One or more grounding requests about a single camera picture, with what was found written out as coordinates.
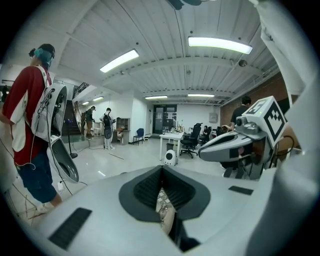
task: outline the sneaker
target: sneaker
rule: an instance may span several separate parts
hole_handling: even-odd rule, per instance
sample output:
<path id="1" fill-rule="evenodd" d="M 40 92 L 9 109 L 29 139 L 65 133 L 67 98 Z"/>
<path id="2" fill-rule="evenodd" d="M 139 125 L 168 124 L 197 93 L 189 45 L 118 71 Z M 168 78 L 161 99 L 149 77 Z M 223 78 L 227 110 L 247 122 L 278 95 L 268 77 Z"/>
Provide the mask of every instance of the sneaker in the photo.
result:
<path id="1" fill-rule="evenodd" d="M 51 203 L 46 202 L 46 203 L 42 203 L 42 204 L 38 205 L 36 207 L 36 210 L 39 213 L 46 214 L 46 213 L 50 212 L 53 208 L 54 207 L 53 207 L 53 205 Z"/>

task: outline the brick wall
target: brick wall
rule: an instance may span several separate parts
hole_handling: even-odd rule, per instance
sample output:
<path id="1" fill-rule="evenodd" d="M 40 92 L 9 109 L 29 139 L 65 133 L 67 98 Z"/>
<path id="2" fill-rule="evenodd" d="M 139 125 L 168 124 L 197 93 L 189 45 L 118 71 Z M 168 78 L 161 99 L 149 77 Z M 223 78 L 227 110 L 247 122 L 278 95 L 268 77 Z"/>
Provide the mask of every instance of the brick wall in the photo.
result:
<path id="1" fill-rule="evenodd" d="M 285 81 L 280 72 L 245 95 L 251 98 L 251 104 L 254 104 L 259 99 L 269 96 L 274 96 L 276 101 L 280 101 L 288 97 Z M 241 106 L 242 97 L 239 97 L 221 108 L 221 125 L 227 125 L 230 123 L 233 111 L 237 107 Z"/>

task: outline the stand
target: stand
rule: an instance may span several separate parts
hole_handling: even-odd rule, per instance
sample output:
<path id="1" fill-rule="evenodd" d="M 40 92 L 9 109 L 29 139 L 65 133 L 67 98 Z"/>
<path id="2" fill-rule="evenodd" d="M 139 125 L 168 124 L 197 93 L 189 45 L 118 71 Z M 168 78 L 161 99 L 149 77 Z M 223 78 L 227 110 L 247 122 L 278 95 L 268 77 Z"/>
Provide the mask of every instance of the stand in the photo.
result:
<path id="1" fill-rule="evenodd" d="M 67 130 L 67 133 L 68 133 L 68 142 L 69 142 L 69 150 L 70 150 L 70 157 L 72 159 L 76 158 L 78 156 L 77 153 L 71 153 L 71 144 L 70 144 L 70 134 L 69 134 L 69 120 L 67 121 L 67 124 L 66 124 L 66 130 Z"/>

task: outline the speaker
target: speaker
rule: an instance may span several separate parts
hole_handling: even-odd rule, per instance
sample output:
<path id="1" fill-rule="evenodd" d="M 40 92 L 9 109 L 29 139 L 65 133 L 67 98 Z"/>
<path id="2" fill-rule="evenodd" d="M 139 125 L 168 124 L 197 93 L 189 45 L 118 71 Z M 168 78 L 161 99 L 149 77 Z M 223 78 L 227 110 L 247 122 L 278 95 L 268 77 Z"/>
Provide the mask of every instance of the speaker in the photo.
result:
<path id="1" fill-rule="evenodd" d="M 167 166 L 175 166 L 177 164 L 177 153 L 170 149 L 165 153 L 164 164 Z"/>

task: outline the man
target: man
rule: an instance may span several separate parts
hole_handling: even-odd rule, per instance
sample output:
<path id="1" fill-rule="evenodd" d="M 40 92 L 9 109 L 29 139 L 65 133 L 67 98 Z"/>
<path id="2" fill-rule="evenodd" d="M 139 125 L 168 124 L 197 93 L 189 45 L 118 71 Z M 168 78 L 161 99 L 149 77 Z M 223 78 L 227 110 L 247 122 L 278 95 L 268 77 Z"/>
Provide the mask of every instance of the man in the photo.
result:
<path id="1" fill-rule="evenodd" d="M 45 89 L 42 71 L 36 66 L 43 68 L 47 75 L 46 83 L 51 85 L 48 69 L 55 56 L 55 48 L 51 44 L 43 44 L 33 54 L 30 54 L 33 55 L 30 66 L 17 76 L 0 109 L 0 121 L 11 126 L 14 164 L 24 187 L 42 203 L 37 210 L 45 213 L 62 200 L 52 186 L 48 143 L 34 136 L 28 123 L 32 123 L 32 116 Z"/>
<path id="2" fill-rule="evenodd" d="M 235 129 L 235 124 L 236 124 L 237 117 L 241 117 L 242 114 L 248 110 L 248 108 L 251 105 L 251 98 L 249 96 L 244 96 L 241 99 L 241 103 L 242 103 L 242 105 L 240 107 L 237 107 L 233 111 L 233 114 L 232 114 L 232 117 L 231 117 L 231 120 L 230 120 L 231 126 L 223 125 L 224 127 L 226 127 L 228 129 L 228 131 L 233 131 Z"/>
<path id="3" fill-rule="evenodd" d="M 114 135 L 114 123 L 116 122 L 115 119 L 113 119 L 110 116 L 111 108 L 108 107 L 106 109 L 106 112 L 101 116 L 100 121 L 103 123 L 104 126 L 104 145 L 103 148 L 106 147 L 107 150 L 114 150 L 115 147 L 112 146 L 112 138 Z"/>
<path id="4" fill-rule="evenodd" d="M 91 135 L 91 128 L 92 128 L 92 122 L 95 120 L 92 117 L 93 111 L 96 110 L 95 106 L 90 107 L 86 112 L 85 112 L 85 122 L 86 122 L 86 137 L 88 139 L 92 138 Z"/>

